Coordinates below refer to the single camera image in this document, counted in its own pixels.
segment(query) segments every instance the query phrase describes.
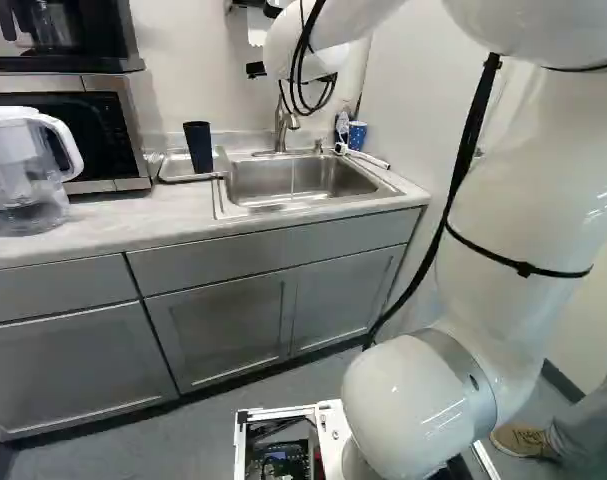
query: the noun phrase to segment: tan shoe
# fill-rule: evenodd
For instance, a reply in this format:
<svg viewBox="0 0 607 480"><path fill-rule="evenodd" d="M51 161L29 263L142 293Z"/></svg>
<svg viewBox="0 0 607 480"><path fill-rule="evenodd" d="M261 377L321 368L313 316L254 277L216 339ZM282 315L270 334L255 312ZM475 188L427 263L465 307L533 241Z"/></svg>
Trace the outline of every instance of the tan shoe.
<svg viewBox="0 0 607 480"><path fill-rule="evenodd" d="M561 462L545 430L508 423L494 430L490 440L498 450L513 457Z"/></svg>

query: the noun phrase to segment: gray floor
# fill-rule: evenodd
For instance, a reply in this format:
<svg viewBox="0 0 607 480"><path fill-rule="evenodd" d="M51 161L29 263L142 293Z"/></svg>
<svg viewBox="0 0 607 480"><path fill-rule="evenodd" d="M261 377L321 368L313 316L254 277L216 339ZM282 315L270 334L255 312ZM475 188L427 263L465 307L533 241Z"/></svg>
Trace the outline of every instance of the gray floor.
<svg viewBox="0 0 607 480"><path fill-rule="evenodd" d="M137 424L21 452L9 480L231 480L234 412L240 408L314 403L339 395L349 351L188 405ZM544 382L519 420L545 425L567 405ZM503 480L607 480L607 457L596 467L567 470L512 459L486 448Z"/></svg>

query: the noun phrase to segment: pant leg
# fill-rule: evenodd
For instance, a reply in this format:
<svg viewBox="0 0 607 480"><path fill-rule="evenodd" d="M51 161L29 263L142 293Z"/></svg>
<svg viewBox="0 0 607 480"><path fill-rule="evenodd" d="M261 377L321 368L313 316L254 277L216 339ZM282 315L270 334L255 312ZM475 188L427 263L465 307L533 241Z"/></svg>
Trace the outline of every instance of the pant leg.
<svg viewBox="0 0 607 480"><path fill-rule="evenodd" d="M571 461L607 446L607 376L594 392L554 418L549 436L554 450Z"/></svg>

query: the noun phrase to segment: stainless steel sink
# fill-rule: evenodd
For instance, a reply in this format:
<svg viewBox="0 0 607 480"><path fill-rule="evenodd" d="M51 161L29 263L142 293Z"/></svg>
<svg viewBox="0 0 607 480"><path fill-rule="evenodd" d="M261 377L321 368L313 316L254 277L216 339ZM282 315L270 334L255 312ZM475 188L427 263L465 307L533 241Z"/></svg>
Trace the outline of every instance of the stainless steel sink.
<svg viewBox="0 0 607 480"><path fill-rule="evenodd" d="M231 160L214 182L215 216L301 210L400 195L354 161L329 154L280 154Z"/></svg>

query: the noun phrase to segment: gray countertop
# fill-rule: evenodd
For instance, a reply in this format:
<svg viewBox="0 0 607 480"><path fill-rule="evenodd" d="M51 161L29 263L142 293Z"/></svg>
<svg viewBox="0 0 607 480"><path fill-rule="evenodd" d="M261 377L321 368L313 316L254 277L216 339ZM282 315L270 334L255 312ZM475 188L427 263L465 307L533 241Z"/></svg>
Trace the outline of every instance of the gray countertop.
<svg viewBox="0 0 607 480"><path fill-rule="evenodd" d="M404 195L243 219L215 219L210 181L156 185L151 193L73 200L70 218L33 236L1 237L0 268L71 260L425 205L429 194L392 173L359 162Z"/></svg>

